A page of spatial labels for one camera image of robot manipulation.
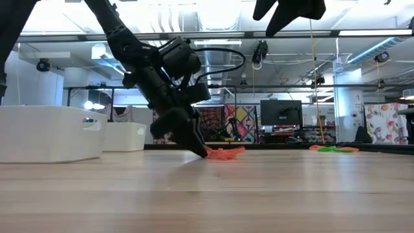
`ceiling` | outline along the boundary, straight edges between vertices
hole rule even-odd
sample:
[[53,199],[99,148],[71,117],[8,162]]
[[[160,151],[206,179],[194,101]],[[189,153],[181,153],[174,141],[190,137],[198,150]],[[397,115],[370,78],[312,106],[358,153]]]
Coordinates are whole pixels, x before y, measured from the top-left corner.
[[[196,0],[165,0],[165,1],[129,1],[119,2],[118,11],[125,24],[134,32],[191,32],[198,31],[197,11],[200,9],[200,1]],[[327,13],[319,21],[312,22],[313,30],[340,30],[340,29],[378,29],[378,28],[405,28],[414,16],[414,2],[406,0],[392,0],[390,5],[384,6],[381,0],[326,0]],[[226,11],[232,5],[237,5],[240,10],[237,30],[265,30],[268,20],[272,16],[269,13],[261,21],[252,20],[252,11],[255,1],[231,0],[229,5],[222,1],[209,0],[212,9],[205,9],[212,13],[212,20],[220,20],[225,17]],[[285,30],[309,30],[309,20],[297,19]],[[24,35],[36,34],[101,34],[102,30],[93,14],[84,3],[64,3],[63,0],[41,1],[36,6],[28,23],[23,30]],[[335,60],[335,54],[341,54],[342,62],[349,56],[360,54],[387,38],[341,38],[338,40],[336,50],[335,38],[323,38],[314,40],[316,53],[316,66],[328,60]],[[231,72],[224,80],[227,84],[239,84],[242,74],[246,75],[249,85],[265,84],[302,84],[309,83],[306,74],[313,70],[312,41],[311,39],[266,39],[269,47],[269,55],[260,70],[253,70],[248,62],[243,69]],[[161,45],[162,42],[149,41],[148,43]],[[232,46],[251,59],[259,40],[242,39],[241,45]],[[121,85],[122,75],[110,67],[97,66],[91,60],[91,50],[95,43],[26,43],[22,44],[21,53],[30,52],[70,52],[70,58],[51,59],[52,64],[59,67],[84,67],[93,69],[90,81],[94,83],[107,82],[109,85]],[[366,61],[360,64],[364,83],[375,83],[379,78],[387,80],[386,83],[410,83],[410,77],[414,77],[414,39],[397,45],[388,50],[391,61],[382,64],[377,70],[374,61]],[[213,61],[217,64],[223,62],[223,54],[213,52]],[[231,64],[238,64],[240,59],[232,56]],[[324,69],[329,76],[332,69]],[[268,93],[283,91],[280,89],[262,90]],[[307,89],[289,89],[289,91],[310,91]],[[388,89],[390,93],[400,89]],[[242,92],[251,93],[252,89],[244,89]]]

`white plastic box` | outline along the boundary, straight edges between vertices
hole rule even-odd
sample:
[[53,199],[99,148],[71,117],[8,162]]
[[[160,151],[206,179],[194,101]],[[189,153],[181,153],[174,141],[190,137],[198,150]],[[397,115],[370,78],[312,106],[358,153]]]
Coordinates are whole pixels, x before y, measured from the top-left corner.
[[[95,123],[85,124],[90,118]],[[0,107],[0,162],[71,162],[102,154],[107,116],[75,107]]]
[[133,122],[108,123],[103,151],[131,152],[144,149],[147,126]]

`security camera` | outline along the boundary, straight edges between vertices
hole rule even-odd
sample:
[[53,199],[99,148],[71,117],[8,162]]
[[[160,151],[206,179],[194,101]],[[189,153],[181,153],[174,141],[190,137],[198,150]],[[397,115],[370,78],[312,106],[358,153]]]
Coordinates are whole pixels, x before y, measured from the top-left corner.
[[36,69],[40,72],[50,71],[50,63],[48,58],[40,58]]

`orange cloth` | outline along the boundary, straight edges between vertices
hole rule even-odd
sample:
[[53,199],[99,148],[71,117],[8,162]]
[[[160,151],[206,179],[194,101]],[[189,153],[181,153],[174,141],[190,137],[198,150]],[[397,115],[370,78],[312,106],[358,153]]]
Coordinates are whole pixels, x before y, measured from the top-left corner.
[[219,148],[218,150],[213,150],[208,146],[204,146],[207,151],[207,159],[219,159],[219,160],[231,160],[235,159],[238,154],[244,153],[246,150],[244,147],[239,147],[236,149],[224,150]]

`monitor screen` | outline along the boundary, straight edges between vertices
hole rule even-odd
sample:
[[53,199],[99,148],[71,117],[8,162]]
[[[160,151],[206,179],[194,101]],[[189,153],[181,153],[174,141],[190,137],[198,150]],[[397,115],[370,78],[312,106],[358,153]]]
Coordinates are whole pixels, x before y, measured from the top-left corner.
[[302,101],[261,100],[260,119],[262,126],[302,125]]

